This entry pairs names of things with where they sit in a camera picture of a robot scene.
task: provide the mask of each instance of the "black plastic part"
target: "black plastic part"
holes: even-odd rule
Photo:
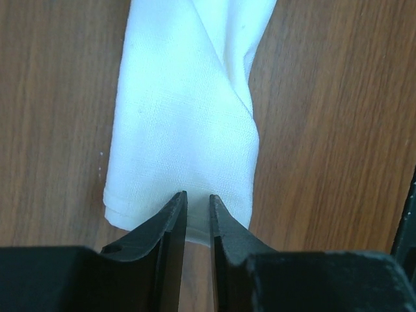
[[[279,253],[211,196],[216,311],[416,311],[403,270],[376,252]]]
[[[177,311],[187,194],[98,254],[0,248],[0,311]]]
[[[411,180],[391,255],[403,266],[416,291],[416,170]]]

